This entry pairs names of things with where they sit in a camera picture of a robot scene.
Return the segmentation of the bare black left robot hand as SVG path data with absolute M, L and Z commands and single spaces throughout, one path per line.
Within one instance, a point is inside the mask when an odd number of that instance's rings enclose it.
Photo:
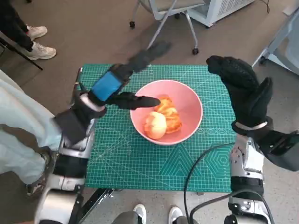
M 121 90 L 129 83 L 134 73 L 145 70 L 152 61 L 165 55 L 170 48 L 170 42 L 160 41 L 148 49 L 140 50 L 130 57 L 126 64 L 114 64 L 93 84 L 88 98 L 98 106 L 116 105 L 126 110 L 159 105 L 160 100 L 157 98 L 138 97 L 134 93 Z

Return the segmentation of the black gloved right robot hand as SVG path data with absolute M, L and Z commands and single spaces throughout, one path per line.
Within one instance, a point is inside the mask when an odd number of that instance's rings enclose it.
M 267 107 L 273 94 L 271 77 L 258 81 L 252 66 L 230 56 L 211 56 L 208 71 L 220 77 L 228 90 L 236 122 L 253 128 L 267 121 Z

